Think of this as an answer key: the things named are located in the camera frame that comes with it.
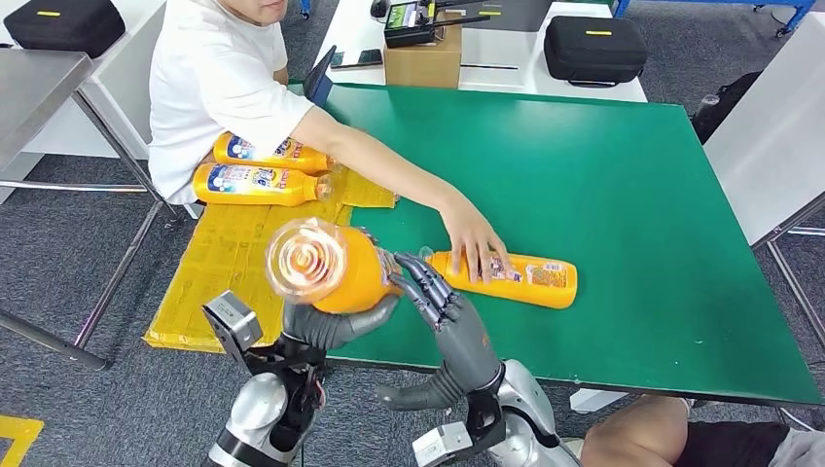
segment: orange bottle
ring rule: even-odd
[[[452,273],[448,251],[433,253],[429,248],[422,248],[421,257],[456,289],[550,308],[567,308],[576,298],[576,267],[563,261],[509,255],[513,271],[506,272],[501,257],[490,252],[492,277],[489,283],[484,283],[480,279],[470,282],[467,261],[463,257],[458,274]]]
[[[260,167],[294,168],[308,174],[334,170],[339,165],[326,154],[287,138],[272,154],[255,150],[248,141],[225,131],[212,147],[217,163],[237,163]]]
[[[197,197],[218,204],[279,204],[296,206],[326,199],[332,193],[329,175],[311,177],[299,170],[205,163],[192,177]]]
[[[365,311],[384,295],[399,293],[389,281],[391,272],[401,272],[391,253],[359,229],[314,217],[275,232],[266,268],[275,293],[329,313]]]

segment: shorts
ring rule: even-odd
[[[782,423],[696,422],[674,467],[825,467],[825,433]]]

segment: green tabletop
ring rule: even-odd
[[[500,357],[583,387],[822,402],[681,107],[358,85],[326,107],[454,184],[511,252],[577,266],[565,310],[468,294]],[[352,225],[393,251],[449,247],[408,200]],[[409,301],[333,356],[441,360]]]

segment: man's hand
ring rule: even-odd
[[[467,257],[467,266],[470,272],[470,281],[479,279],[478,265],[481,262],[482,279],[490,280],[490,247],[501,257],[505,270],[510,270],[507,247],[492,229],[487,219],[469,199],[463,198],[454,205],[447,206],[439,211],[444,220],[444,227],[452,244],[450,258],[452,259],[452,273],[458,274],[461,263],[461,251]]]
[[[372,309],[352,314],[331,314],[312,305],[284,304],[283,334],[323,350],[344,346],[386,323],[398,297],[387,295]]]

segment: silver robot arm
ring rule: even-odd
[[[395,258],[415,283],[399,274],[391,279],[433,330],[444,362],[419,386],[379,387],[379,400],[396,411],[451,407],[461,397],[469,402],[466,423],[440,426],[413,442],[418,466],[449,464],[482,450],[503,467],[581,466],[556,434],[547,395],[521,362],[498,359],[473,305],[420,259]]]
[[[387,296],[373,309],[349,315],[287,304],[281,335],[256,348],[263,332],[254,311],[231,291],[206,304],[203,312],[221,345],[254,376],[240,389],[201,467],[288,466],[324,407],[326,351],[380,327],[397,302]]]

